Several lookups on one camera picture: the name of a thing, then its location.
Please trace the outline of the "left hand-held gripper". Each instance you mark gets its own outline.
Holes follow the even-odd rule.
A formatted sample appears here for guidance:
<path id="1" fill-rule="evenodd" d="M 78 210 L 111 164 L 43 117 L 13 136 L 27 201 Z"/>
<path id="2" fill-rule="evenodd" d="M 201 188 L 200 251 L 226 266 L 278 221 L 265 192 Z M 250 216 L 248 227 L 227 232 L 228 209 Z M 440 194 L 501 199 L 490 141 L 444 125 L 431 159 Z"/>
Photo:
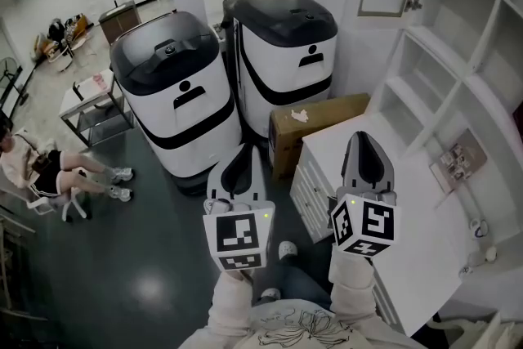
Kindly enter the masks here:
<path id="1" fill-rule="evenodd" d="M 253 203 L 227 202 L 240 185 L 248 156 L 248 189 Z M 266 199 L 266 183 L 259 149 L 240 144 L 224 153 L 208 175 L 203 224 L 210 255 L 221 271 L 250 271 L 266 266 L 273 231 L 275 204 Z"/>

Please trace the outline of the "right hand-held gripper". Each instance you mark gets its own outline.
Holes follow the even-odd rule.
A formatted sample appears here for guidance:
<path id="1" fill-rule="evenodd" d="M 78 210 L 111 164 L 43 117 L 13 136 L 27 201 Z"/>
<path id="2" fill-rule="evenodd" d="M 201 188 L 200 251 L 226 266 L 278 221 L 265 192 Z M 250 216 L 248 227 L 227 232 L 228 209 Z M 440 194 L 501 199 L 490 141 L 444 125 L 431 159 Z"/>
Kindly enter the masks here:
<path id="1" fill-rule="evenodd" d="M 393 165 L 367 132 L 355 132 L 348 141 L 342 178 L 345 187 L 364 193 L 338 190 L 337 205 L 330 213 L 337 248 L 352 256 L 376 257 L 397 242 L 401 208 L 393 191 Z"/>

